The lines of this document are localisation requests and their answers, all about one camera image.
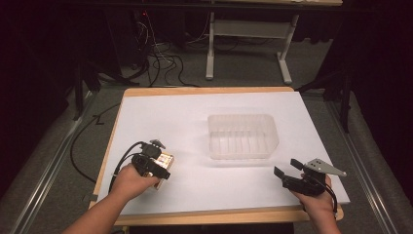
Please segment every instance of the white paper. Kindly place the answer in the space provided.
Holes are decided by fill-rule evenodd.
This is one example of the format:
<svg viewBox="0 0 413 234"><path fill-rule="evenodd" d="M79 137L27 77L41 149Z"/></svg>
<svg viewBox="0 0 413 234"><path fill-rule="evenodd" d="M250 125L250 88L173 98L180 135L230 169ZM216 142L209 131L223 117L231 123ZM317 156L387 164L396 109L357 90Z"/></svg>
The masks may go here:
<svg viewBox="0 0 413 234"><path fill-rule="evenodd" d="M207 117L213 114L269 114L280 143L268 160L217 161L209 157ZM107 195L120 158L138 141L159 139L175 157L170 178L159 191L148 189L131 200L122 215L163 214L299 205L274 175L302 172L289 165L320 158L331 161L300 95L295 92L225 95L124 97L110 147L98 201ZM332 175L339 203L349 203Z"/></svg>

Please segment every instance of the forearm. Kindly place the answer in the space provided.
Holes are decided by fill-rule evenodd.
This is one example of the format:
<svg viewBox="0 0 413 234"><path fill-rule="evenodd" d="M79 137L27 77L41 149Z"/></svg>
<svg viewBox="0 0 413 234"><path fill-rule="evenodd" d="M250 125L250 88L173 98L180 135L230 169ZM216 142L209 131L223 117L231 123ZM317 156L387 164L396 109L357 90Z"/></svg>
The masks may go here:
<svg viewBox="0 0 413 234"><path fill-rule="evenodd" d="M319 234L340 234L340 230L337 226L337 221L333 213L326 212L318 214L317 216L310 215L310 221L313 228Z"/></svg>
<svg viewBox="0 0 413 234"><path fill-rule="evenodd" d="M63 233L110 233L116 219L128 201L109 194L96 203Z"/></svg>

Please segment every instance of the human arm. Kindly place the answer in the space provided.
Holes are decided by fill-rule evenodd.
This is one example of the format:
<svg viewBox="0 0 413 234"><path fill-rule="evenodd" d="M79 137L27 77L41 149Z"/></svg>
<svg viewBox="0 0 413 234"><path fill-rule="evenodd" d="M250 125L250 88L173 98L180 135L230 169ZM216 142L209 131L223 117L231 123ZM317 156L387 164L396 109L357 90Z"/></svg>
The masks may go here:
<svg viewBox="0 0 413 234"><path fill-rule="evenodd" d="M156 177L142 177L132 164L118 173L110 193L96 203L63 233L110 233L127 202L159 182Z"/></svg>
<svg viewBox="0 0 413 234"><path fill-rule="evenodd" d="M325 182L331 187L331 178L328 175L325 176ZM304 205L317 233L341 233L333 213L333 203L330 194L324 191L319 196L312 197L294 191L291 191L291 193Z"/></svg>

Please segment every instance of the black cable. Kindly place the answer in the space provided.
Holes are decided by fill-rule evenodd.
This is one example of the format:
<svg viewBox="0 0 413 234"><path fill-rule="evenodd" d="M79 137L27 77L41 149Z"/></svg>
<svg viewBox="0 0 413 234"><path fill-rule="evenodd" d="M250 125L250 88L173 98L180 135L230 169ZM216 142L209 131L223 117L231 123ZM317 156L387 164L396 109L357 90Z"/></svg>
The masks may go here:
<svg viewBox="0 0 413 234"><path fill-rule="evenodd" d="M73 141L72 141L72 144L70 145L70 161L71 161L71 163L72 163L73 168L74 168L81 176L85 177L87 180L89 180L89 181L92 182L92 183L96 183L96 180L94 180L93 178L91 178L91 177L89 177L88 175L86 175L85 173L83 173L83 172L77 167L77 165L76 165L76 163L75 163L75 160L74 160L74 158L73 158L73 148L74 148L74 145L75 145L76 140L79 138L79 136L81 135L81 133L82 133L95 119L100 118L100 116L101 116L102 114L106 113L107 111L111 110L112 108L114 108L114 107L116 107L116 106L118 106L118 105L120 105L120 103L116 103L116 104L110 106L109 108L105 109L104 111L102 111L100 114L95 115L95 116L93 117L93 119L92 119L89 123L87 123L86 126L83 127L82 130L79 131L79 133L74 137L74 139L73 139Z"/></svg>

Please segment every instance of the floor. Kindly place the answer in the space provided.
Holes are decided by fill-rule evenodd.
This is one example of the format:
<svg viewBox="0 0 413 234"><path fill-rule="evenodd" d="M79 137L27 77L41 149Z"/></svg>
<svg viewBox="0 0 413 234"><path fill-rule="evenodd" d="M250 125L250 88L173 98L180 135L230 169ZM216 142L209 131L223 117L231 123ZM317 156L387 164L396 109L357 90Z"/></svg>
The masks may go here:
<svg viewBox="0 0 413 234"><path fill-rule="evenodd" d="M279 41L245 39L234 45L231 41L217 45L213 81L205 79L205 43L188 45L185 51L159 45L155 51L163 69L154 87L179 86L182 82L200 87L284 86L275 60ZM291 45L287 56L291 87L301 87L314 79L329 45L312 45L309 41ZM170 55L180 56L183 62ZM151 58L150 76L137 78L141 87L157 77L156 65ZM124 71L133 72L127 67ZM44 135L2 199L0 233L61 232L87 210L94 184L74 170L70 158L81 171L97 177L118 110L116 106L108 108L120 102L125 88L102 82L100 92L85 92L87 108L78 121L73 121L74 96L68 97L70 106ZM304 94L303 100L333 164L349 174L342 181L352 202L343 206L345 217L338 222L340 229L343 233L413 230L412 209L406 205L408 201L372 140L357 109L357 100L352 97L350 133L346 134L337 121L338 103L323 101L321 94L322 90L313 90ZM94 115L99 115L99 123L103 124L97 125ZM294 223L294 230L298 234L313 232L308 222Z"/></svg>

